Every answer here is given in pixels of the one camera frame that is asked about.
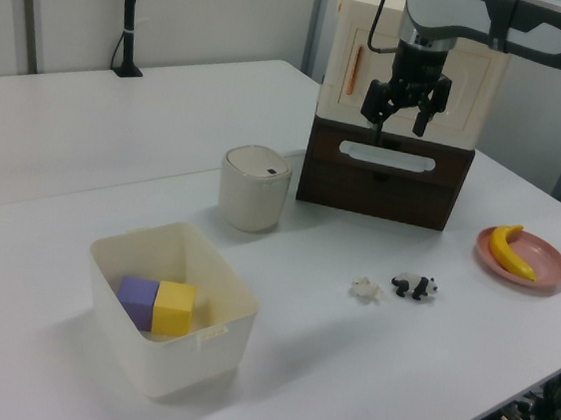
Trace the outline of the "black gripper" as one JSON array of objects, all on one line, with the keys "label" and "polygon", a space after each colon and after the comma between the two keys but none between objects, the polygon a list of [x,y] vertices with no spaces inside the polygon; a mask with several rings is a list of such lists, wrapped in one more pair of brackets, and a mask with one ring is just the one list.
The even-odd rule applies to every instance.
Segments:
[{"label": "black gripper", "polygon": [[417,107],[412,132],[418,138],[423,137],[432,118],[445,111],[452,86],[449,77],[442,75],[447,54],[447,50],[432,51],[404,41],[398,43],[390,85],[371,81],[361,106],[374,145],[383,144],[382,126],[397,112],[396,106]]}]

